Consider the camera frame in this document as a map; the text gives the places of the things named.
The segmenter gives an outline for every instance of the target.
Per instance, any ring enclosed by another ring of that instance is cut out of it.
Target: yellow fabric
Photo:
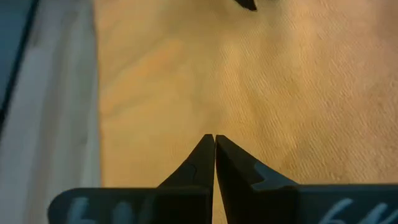
[[[95,1],[105,186],[158,185],[206,133],[300,183],[398,181],[398,1],[256,3]]]

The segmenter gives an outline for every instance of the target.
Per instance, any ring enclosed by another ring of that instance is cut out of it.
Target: textured fabric surface
[[[397,1],[95,4],[105,186],[156,186],[206,133],[300,183],[398,181]]]

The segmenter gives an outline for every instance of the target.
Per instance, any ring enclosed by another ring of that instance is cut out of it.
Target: beige cloth
[[[96,1],[105,186],[156,186],[206,133],[300,183],[398,181],[398,1],[257,6]]]

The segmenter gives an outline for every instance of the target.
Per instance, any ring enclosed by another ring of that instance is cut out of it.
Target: black clamp jaw
[[[300,185],[225,136],[204,135],[154,189],[73,189],[49,206],[50,224],[210,224],[215,164],[233,223],[398,223],[398,185]]]

